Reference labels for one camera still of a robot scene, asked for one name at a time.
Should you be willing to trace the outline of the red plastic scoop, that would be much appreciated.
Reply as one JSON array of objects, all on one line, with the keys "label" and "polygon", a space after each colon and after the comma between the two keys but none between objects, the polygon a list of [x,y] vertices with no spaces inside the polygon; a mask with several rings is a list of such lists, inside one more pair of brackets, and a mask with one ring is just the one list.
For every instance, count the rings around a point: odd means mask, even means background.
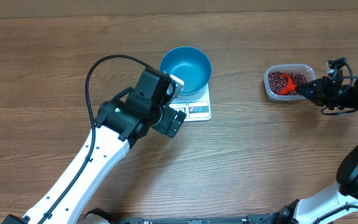
[{"label": "red plastic scoop", "polygon": [[291,79],[291,77],[286,73],[281,75],[281,77],[286,78],[288,82],[287,82],[287,85],[282,90],[280,90],[277,94],[278,95],[287,95],[287,94],[289,94],[289,92],[295,91],[296,84],[293,83],[293,80]]}]

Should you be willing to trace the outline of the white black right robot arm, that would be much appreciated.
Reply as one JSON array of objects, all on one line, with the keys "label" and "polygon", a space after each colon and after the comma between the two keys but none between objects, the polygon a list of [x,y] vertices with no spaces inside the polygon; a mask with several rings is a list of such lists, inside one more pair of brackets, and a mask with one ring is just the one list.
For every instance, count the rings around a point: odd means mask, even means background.
[{"label": "white black right robot arm", "polygon": [[[339,109],[340,114],[358,111],[358,76],[345,76],[346,58],[329,60],[328,74],[322,78],[295,87],[323,110]],[[348,214],[358,212],[358,145],[341,162],[336,180],[309,198],[295,200],[262,223],[332,223]]]}]

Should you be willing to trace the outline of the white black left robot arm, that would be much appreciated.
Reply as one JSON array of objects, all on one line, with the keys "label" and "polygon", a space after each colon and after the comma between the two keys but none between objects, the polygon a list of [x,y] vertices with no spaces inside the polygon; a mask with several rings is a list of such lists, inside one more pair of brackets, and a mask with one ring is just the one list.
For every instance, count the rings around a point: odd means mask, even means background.
[{"label": "white black left robot arm", "polygon": [[4,223],[76,223],[110,170],[150,128],[173,138],[186,114],[170,107],[178,92],[128,87],[105,101],[83,147],[46,195]]}]

